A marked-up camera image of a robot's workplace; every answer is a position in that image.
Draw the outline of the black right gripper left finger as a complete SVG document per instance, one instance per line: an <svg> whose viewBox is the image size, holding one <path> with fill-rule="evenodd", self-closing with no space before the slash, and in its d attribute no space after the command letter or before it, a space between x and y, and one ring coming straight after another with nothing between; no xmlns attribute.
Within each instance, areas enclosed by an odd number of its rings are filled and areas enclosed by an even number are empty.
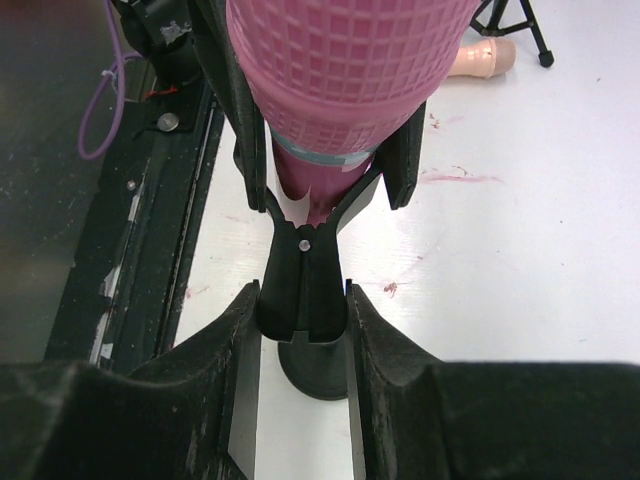
<svg viewBox="0 0 640 480"><path fill-rule="evenodd" d="M80 361L1 368L5 479L251 479L257 283L167 353L123 375Z"/></svg>

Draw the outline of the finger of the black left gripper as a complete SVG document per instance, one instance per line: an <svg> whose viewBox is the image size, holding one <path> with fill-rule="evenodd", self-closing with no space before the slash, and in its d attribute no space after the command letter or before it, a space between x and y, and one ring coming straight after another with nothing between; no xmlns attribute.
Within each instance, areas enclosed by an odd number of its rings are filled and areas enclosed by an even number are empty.
<svg viewBox="0 0 640 480"><path fill-rule="evenodd" d="M427 102L382 144L383 177L390 208L406 207L418 183Z"/></svg>
<svg viewBox="0 0 640 480"><path fill-rule="evenodd" d="M249 207L266 211L264 119L237 61L224 1L189 1L196 58L236 135L234 162L244 179Z"/></svg>

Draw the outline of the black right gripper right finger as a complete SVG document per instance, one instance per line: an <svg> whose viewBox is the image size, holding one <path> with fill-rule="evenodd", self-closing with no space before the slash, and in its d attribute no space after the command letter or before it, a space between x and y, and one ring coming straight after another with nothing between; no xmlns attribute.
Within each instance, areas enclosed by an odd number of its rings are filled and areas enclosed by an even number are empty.
<svg viewBox="0 0 640 480"><path fill-rule="evenodd" d="M635 479L639 369L444 362L349 284L345 332L358 479Z"/></svg>

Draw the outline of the pink toy microphone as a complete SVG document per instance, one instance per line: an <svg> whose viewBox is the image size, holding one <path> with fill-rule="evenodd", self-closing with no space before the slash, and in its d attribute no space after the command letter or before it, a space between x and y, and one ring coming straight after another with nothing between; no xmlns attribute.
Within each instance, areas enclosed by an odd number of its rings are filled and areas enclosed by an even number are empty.
<svg viewBox="0 0 640 480"><path fill-rule="evenodd" d="M227 3L288 220L327 220L375 150L446 78L476 9L474 1Z"/></svg>

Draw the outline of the black round-base clamp stand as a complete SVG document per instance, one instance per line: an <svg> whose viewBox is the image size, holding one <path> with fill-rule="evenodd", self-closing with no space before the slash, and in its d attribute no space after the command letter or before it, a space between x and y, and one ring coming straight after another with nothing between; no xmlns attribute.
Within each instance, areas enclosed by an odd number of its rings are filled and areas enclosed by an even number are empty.
<svg viewBox="0 0 640 480"><path fill-rule="evenodd" d="M278 342L289 382L315 399L347 397L347 306L337 236L371 201L381 174L379 167L370 167L317 227L294 226L275 195L267 193L274 233L256 321L265 337Z"/></svg>

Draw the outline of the black robot base mounting bar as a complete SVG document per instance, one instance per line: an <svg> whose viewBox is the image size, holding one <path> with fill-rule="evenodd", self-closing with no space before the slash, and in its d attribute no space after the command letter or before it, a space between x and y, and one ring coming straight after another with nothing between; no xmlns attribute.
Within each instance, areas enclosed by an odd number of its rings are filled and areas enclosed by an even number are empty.
<svg viewBox="0 0 640 480"><path fill-rule="evenodd" d="M128 373L171 349L223 120L204 79L126 107L46 360Z"/></svg>

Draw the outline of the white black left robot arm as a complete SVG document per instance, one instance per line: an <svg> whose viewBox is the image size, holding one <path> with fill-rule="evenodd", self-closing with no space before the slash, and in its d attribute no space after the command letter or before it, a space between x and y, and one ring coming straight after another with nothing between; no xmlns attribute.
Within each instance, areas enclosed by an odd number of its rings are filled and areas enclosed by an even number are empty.
<svg viewBox="0 0 640 480"><path fill-rule="evenodd" d="M375 160L391 208L406 206L417 182L425 109L386 120L374 108L309 99L291 90L271 92L252 80L231 46L229 11L222 1L116 1L126 39L150 61L161 84L183 86L204 74L237 136L233 159L249 205L267 202L266 134L295 167L331 169L345 162L347 144L357 162Z"/></svg>

